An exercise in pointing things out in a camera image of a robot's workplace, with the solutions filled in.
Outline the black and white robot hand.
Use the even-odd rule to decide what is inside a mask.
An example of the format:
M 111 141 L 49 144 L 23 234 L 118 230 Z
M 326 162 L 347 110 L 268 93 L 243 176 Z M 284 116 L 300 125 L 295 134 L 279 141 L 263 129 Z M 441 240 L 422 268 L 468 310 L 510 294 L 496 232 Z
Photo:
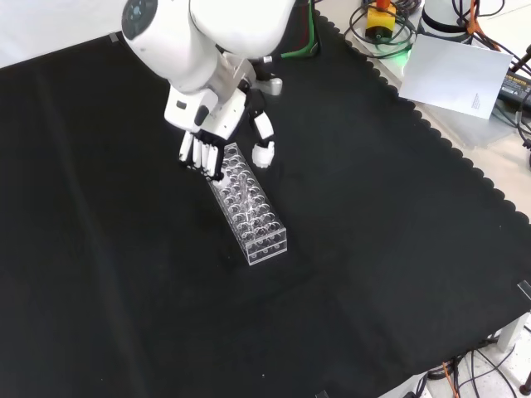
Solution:
M 268 168 L 275 156 L 275 132 L 266 114 L 265 101 L 263 92 L 250 87 L 244 80 L 225 103 L 221 103 L 210 89 L 185 95 L 171 87 L 164 118 L 184 132 L 179 162 L 210 181 L 223 180 L 225 147 L 233 139 L 241 121 L 248 119 L 257 135 L 252 162 L 259 168 Z

